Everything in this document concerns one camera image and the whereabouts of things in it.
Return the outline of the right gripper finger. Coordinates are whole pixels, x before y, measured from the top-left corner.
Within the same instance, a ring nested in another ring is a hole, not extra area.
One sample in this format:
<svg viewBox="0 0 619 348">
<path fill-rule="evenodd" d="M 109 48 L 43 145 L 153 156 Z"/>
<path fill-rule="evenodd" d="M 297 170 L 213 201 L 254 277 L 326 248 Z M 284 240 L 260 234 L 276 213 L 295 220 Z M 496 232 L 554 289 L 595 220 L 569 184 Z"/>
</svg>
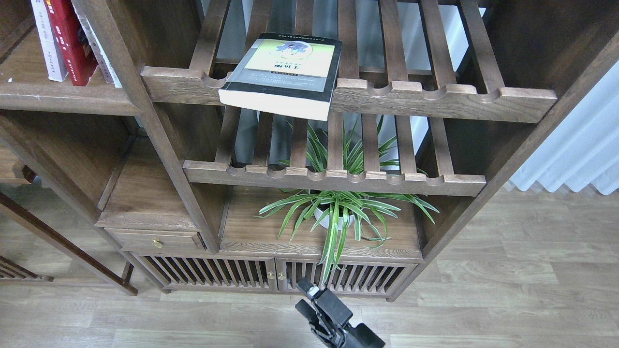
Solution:
<svg viewBox="0 0 619 348">
<path fill-rule="evenodd" d="M 301 278 L 296 283 L 296 288 L 311 301 L 318 299 L 322 294 L 322 290 L 307 278 Z"/>
<path fill-rule="evenodd" d="M 309 327 L 315 334 L 321 333 L 322 326 L 318 313 L 305 300 L 300 300 L 295 305 L 296 310 L 308 320 Z"/>
</svg>

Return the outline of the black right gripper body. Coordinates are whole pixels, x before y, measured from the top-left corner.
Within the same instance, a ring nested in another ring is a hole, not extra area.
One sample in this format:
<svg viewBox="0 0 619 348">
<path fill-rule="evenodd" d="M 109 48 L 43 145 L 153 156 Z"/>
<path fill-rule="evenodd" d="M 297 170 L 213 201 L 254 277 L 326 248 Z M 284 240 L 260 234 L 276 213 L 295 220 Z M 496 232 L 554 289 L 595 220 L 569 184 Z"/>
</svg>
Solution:
<svg viewBox="0 0 619 348">
<path fill-rule="evenodd" d="M 384 348 L 385 342 L 362 322 L 354 327 L 350 309 L 329 289 L 310 289 L 309 307 L 311 331 L 328 348 Z"/>
</svg>

